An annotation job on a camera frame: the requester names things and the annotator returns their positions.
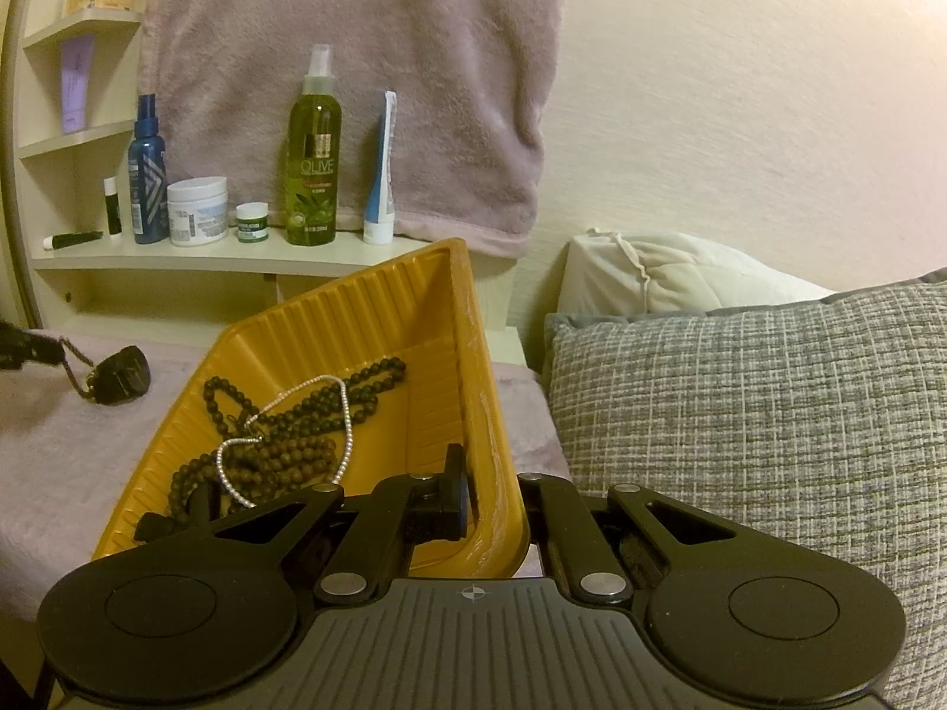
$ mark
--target green spray bottle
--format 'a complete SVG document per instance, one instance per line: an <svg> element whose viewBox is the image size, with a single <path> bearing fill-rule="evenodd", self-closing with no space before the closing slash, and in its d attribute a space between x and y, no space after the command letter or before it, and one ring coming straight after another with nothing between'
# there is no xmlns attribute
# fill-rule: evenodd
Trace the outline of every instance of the green spray bottle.
<svg viewBox="0 0 947 710"><path fill-rule="evenodd" d="M292 105L286 151L286 237L292 245L335 239L342 108L333 97L333 46L315 45Z"/></svg>

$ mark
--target white pillow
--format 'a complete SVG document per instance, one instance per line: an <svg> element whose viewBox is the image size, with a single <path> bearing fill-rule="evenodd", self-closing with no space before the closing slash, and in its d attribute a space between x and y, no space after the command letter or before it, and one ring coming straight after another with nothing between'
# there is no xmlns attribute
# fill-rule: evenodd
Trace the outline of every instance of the white pillow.
<svg viewBox="0 0 947 710"><path fill-rule="evenodd" d="M735 248L678 231L625 237L589 230L569 242L557 310L630 317L789 304L832 293Z"/></svg>

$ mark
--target metal screw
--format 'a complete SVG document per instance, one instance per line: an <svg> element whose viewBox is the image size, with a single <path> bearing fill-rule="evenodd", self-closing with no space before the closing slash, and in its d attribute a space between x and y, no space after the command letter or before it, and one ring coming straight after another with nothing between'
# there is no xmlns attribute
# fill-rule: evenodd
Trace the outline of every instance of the metal screw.
<svg viewBox="0 0 947 710"><path fill-rule="evenodd" d="M358 595L368 585L360 573L349 571L330 573L321 584L322 589L329 595Z"/></svg>
<svg viewBox="0 0 947 710"><path fill-rule="evenodd" d="M625 589L625 580L622 579L617 573L609 573L608 571L596 571L595 573L586 573L585 576L579 581L582 590L585 590L589 595L618 595L619 592Z"/></svg>

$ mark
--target yellow tray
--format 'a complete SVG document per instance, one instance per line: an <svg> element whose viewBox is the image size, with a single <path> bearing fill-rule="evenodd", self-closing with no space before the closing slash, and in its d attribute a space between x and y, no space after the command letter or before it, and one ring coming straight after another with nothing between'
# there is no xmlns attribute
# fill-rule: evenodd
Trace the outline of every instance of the yellow tray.
<svg viewBox="0 0 947 710"><path fill-rule="evenodd" d="M260 406L319 374L349 376L397 356L405 381L353 431L347 494L401 472L439 472L449 443L467 448L471 482L465 540L415 550L416 576L510 576L527 524L503 427L486 337L462 240L443 240L357 272L231 325L191 376L122 493L95 557L133 547L143 513L167 514L172 473L220 443L202 399L224 376ZM276 410L305 396L293 395ZM229 398L219 393L221 410ZM333 437L341 450L344 434Z"/></svg>

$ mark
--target white wall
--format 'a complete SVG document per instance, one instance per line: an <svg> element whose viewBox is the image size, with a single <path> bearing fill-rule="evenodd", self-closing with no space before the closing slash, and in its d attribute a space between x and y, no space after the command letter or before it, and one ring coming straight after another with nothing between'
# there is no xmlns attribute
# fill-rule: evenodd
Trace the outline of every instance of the white wall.
<svg viewBox="0 0 947 710"><path fill-rule="evenodd" d="M568 0L543 130L510 310L534 356L593 225L832 289L947 266L947 0Z"/></svg>

